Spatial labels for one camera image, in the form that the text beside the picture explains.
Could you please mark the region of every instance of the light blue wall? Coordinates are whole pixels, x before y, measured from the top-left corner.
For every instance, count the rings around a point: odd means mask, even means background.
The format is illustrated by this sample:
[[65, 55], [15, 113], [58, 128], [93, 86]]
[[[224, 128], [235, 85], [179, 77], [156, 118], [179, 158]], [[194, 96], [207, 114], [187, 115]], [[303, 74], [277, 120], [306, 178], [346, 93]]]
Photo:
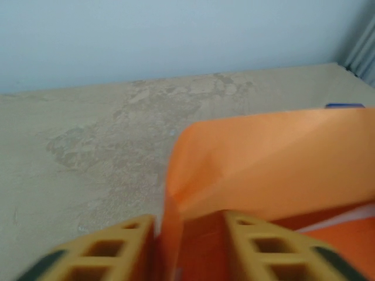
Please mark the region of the light blue wall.
[[0, 92], [335, 61], [372, 0], [3, 0]]

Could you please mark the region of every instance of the yellow plastic object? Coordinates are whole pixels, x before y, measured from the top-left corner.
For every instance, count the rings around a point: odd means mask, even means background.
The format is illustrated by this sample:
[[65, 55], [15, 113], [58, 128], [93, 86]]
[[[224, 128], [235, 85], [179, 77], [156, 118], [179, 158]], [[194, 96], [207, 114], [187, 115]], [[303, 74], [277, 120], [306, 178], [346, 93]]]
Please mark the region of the yellow plastic object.
[[66, 250], [38, 281], [149, 280], [154, 217], [143, 215], [59, 245]]
[[231, 280], [345, 281], [315, 247], [330, 245], [235, 211], [224, 212]]

